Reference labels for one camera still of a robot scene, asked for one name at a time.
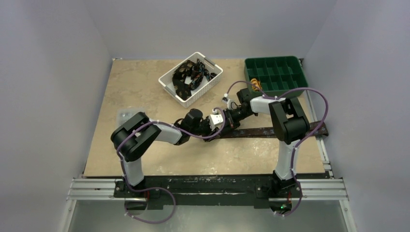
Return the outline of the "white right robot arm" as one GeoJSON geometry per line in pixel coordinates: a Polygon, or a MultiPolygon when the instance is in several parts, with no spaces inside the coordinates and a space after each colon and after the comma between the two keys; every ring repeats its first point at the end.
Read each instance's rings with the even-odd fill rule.
{"type": "Polygon", "coordinates": [[[269,115],[273,131],[279,140],[278,162],[273,171],[271,190],[279,197],[284,196],[295,185],[297,146],[310,130],[310,124],[297,98],[267,99],[253,97],[249,89],[237,92],[239,105],[225,109],[226,124],[220,136],[237,132],[240,121],[258,114],[269,115]]]}

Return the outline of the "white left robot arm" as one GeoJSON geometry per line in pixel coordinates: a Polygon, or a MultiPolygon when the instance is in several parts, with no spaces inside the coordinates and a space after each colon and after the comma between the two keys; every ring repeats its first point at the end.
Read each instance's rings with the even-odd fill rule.
{"type": "Polygon", "coordinates": [[[222,132],[224,123],[225,116],[219,108],[207,117],[200,110],[191,109],[174,124],[153,120],[144,112],[136,113],[110,137],[127,182],[125,191],[133,198],[144,193],[142,156],[155,141],[172,145],[182,145],[191,137],[208,141],[222,132]]]}

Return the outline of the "maroon blue floral tie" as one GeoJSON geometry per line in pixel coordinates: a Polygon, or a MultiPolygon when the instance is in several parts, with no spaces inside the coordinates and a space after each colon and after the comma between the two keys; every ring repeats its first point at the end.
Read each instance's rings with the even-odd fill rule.
{"type": "MultiPolygon", "coordinates": [[[[315,131],[311,136],[328,136],[329,132],[326,124],[323,123],[317,131],[315,131]]],[[[250,129],[235,129],[230,132],[219,134],[216,139],[227,139],[227,138],[277,138],[273,127],[261,127],[261,128],[250,128],[250,129]]]]}

